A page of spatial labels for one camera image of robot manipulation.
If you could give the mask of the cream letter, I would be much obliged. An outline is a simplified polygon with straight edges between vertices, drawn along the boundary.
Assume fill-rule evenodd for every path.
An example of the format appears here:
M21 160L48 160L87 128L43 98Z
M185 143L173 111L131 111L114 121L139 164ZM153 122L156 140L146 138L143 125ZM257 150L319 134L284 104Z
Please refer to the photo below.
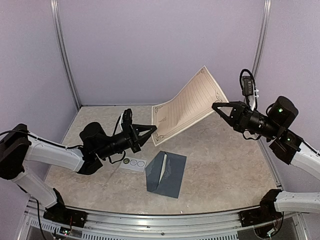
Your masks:
M162 159L162 165L161 165L161 171L160 171L160 176L159 176L159 181L158 183L162 181L162 178L164 176L165 170L166 170L166 165L167 165L167 153L164 154L163 159Z

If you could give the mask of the brown ornate certificate paper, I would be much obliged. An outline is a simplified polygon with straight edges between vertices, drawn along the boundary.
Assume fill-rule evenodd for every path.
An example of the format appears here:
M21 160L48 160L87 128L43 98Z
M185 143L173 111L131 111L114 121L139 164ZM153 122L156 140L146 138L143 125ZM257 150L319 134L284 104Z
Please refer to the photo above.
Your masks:
M225 93L204 65L171 100L151 108L157 127L152 141L159 146L211 115L214 103L227 103Z

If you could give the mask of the dark blue envelope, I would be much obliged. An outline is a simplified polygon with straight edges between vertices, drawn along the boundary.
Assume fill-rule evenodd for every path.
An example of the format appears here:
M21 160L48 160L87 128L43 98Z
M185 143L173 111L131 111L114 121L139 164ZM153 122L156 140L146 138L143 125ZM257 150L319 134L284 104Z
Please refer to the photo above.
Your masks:
M167 153L166 168L159 183L164 154ZM146 189L150 193L175 198L180 194L187 157L160 151L145 168Z

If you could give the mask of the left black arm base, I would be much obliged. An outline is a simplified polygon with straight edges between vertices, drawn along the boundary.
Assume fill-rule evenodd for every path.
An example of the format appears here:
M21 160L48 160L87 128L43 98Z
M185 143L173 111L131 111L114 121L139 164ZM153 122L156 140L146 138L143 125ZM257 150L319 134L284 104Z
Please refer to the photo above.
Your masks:
M88 213L81 210L67 208L61 194L53 188L57 197L57 203L52 207L45 208L43 218L70 227L84 228Z

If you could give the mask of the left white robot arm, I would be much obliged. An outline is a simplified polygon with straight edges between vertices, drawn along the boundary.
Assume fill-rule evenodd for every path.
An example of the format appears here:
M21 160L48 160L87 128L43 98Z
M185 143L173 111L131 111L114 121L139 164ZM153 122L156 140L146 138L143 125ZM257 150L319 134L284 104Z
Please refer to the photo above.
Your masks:
M121 124L122 131L106 135L98 122L89 123L79 134L82 144L65 146L31 134L27 126L18 124L14 129L2 133L0 141L0 177L17 184L22 190L49 210L57 221L63 223L70 218L60 193L49 187L32 170L27 162L40 162L58 166L80 175L92 175L110 160L113 155L125 155L141 150L157 130L154 125Z

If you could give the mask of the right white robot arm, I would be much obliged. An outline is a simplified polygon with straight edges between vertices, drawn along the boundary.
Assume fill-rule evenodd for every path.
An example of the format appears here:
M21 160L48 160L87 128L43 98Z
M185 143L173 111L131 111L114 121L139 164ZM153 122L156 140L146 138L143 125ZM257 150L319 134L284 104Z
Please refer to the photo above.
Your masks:
M273 154L282 162L302 169L317 179L320 177L320 152L289 129L299 111L285 96L279 96L268 107L266 114L252 110L241 101L213 103L212 109L234 131L241 134L248 131L266 138ZM266 222L275 213L281 212L318 214L320 194L272 189L261 199L255 216L260 222Z

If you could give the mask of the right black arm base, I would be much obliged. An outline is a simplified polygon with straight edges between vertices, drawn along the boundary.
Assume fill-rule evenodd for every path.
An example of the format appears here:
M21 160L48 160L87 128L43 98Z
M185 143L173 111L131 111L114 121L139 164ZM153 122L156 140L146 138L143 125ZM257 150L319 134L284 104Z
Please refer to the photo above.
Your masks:
M275 202L280 189L269 190L260 200L259 207L239 212L242 227L258 225L282 218L283 213L276 210Z

